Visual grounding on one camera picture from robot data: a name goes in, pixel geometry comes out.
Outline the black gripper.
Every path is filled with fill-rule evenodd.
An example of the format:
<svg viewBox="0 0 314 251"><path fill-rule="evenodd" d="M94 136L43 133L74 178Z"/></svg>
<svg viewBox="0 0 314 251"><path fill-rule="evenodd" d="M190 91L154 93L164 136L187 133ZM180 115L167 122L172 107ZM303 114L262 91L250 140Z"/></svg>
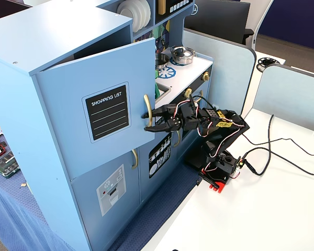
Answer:
<svg viewBox="0 0 314 251"><path fill-rule="evenodd" d="M181 104L177 107L176 104L167 104L156 109L146 112L142 115L142 119L164 117L167 120L151 127L145 127L144 130L148 132L172 132L180 128L183 131L195 130L199 125L199 119L196 116L196 107L191 104Z"/></svg>

